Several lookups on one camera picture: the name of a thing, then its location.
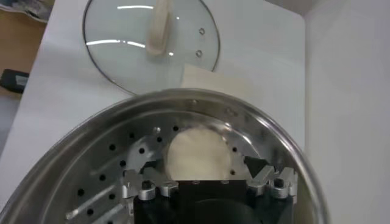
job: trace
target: stainless steel pot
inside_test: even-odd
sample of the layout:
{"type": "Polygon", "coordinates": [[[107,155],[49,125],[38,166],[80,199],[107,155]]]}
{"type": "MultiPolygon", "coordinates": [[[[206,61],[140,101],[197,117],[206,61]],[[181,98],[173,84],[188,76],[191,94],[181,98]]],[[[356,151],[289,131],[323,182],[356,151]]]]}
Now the stainless steel pot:
{"type": "Polygon", "coordinates": [[[161,158],[178,132],[200,125],[221,134],[239,155],[293,167],[299,173],[296,223],[329,223],[315,174],[288,134],[248,103],[198,89],[135,97],[80,124],[28,173],[0,223],[127,223],[122,171],[161,158]]]}

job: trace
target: metal clamp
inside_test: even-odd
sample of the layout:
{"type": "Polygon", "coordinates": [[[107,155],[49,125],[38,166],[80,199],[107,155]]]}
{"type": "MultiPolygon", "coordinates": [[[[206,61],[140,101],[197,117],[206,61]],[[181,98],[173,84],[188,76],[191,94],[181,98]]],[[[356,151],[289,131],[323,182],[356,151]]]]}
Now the metal clamp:
{"type": "Polygon", "coordinates": [[[271,195],[274,198],[283,199],[287,196],[292,196],[294,204],[297,202],[297,174],[294,173],[294,169],[286,167],[283,169],[279,177],[271,181],[271,195]]]}
{"type": "Polygon", "coordinates": [[[255,192],[256,196],[263,195],[269,180],[271,180],[274,175],[275,170],[272,166],[264,166],[253,180],[247,180],[247,185],[250,190],[255,192]]]}

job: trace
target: black device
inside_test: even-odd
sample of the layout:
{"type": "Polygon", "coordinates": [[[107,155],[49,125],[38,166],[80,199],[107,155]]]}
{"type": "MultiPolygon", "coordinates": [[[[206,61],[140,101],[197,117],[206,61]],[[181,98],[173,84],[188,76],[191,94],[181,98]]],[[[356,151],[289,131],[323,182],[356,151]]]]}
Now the black device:
{"type": "Polygon", "coordinates": [[[28,73],[5,69],[0,79],[0,86],[14,93],[23,93],[28,79],[28,73]]]}
{"type": "MultiPolygon", "coordinates": [[[[268,163],[246,158],[252,176],[268,163]]],[[[156,169],[158,163],[147,163],[156,169]]],[[[276,198],[267,188],[256,195],[247,180],[177,181],[179,186],[170,195],[162,196],[156,188],[151,200],[133,200],[135,224],[292,224],[294,199],[288,195],[276,198]]]]}

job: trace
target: screw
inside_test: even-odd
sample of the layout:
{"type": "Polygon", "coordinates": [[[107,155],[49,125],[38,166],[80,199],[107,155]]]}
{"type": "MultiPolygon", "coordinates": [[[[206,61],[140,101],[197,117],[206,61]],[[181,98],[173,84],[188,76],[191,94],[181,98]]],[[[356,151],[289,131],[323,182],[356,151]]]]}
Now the screw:
{"type": "Polygon", "coordinates": [[[142,181],[142,190],[148,190],[152,188],[152,182],[150,180],[142,181]]]}
{"type": "Polygon", "coordinates": [[[201,58],[203,56],[203,52],[201,50],[197,50],[195,54],[198,58],[201,58]]]}
{"type": "Polygon", "coordinates": [[[203,28],[200,28],[200,29],[199,29],[199,33],[200,33],[201,35],[205,35],[205,32],[206,32],[205,29],[203,29],[203,28]]]}

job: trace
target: white surface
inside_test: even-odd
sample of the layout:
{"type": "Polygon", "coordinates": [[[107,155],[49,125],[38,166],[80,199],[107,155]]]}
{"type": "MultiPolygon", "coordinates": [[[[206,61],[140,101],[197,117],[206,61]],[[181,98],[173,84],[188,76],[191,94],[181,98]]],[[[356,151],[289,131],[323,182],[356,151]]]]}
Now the white surface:
{"type": "Polygon", "coordinates": [[[20,100],[0,96],[0,156],[5,146],[20,100]]]}
{"type": "Polygon", "coordinates": [[[252,82],[237,75],[219,74],[192,65],[185,65],[180,87],[209,89],[255,103],[258,99],[257,90],[252,82]]]}
{"type": "Polygon", "coordinates": [[[307,151],[333,223],[389,223],[390,1],[320,0],[307,23],[307,151]]]}
{"type": "MultiPolygon", "coordinates": [[[[39,158],[99,110],[128,97],[92,65],[81,33],[86,0],[56,0],[0,158],[0,207],[39,158]]],[[[260,108],[304,142],[304,22],[259,0],[206,1],[221,34],[217,72],[249,79],[260,108]]]]}

